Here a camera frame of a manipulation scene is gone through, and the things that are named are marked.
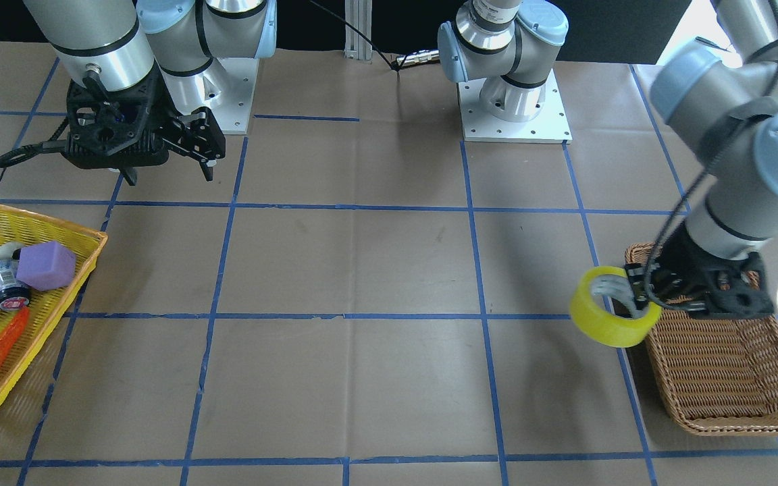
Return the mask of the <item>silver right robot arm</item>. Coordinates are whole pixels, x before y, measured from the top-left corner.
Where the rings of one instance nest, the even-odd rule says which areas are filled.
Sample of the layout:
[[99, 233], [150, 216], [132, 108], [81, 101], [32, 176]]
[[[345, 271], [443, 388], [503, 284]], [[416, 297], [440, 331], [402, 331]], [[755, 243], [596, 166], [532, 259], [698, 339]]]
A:
[[213, 181], [226, 136], [246, 134], [262, 59], [277, 47], [275, 1], [28, 1], [71, 82], [45, 142], [0, 156], [9, 168], [58, 153], [80, 169], [138, 168], [171, 153]]

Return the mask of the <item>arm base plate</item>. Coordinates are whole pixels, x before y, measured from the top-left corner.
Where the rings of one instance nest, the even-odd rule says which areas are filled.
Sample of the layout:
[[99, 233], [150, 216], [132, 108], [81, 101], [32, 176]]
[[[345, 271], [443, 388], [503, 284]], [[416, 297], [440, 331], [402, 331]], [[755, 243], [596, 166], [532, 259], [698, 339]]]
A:
[[554, 71], [543, 85], [531, 89], [493, 77], [458, 83], [457, 92], [463, 139], [467, 142], [573, 141]]
[[214, 117], [225, 134], [247, 135], [260, 60], [219, 58], [215, 63], [224, 69], [224, 89], [212, 101]]

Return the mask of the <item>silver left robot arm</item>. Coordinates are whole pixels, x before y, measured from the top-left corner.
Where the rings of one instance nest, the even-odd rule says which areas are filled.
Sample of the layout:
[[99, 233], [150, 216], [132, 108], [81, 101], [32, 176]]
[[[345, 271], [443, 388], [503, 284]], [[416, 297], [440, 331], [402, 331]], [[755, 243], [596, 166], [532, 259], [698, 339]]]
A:
[[625, 267], [633, 312], [669, 308], [697, 319], [772, 316], [759, 249], [778, 234], [778, 1], [714, 1], [743, 63], [727, 67], [690, 44], [650, 87], [657, 113], [715, 178], [648, 261]]

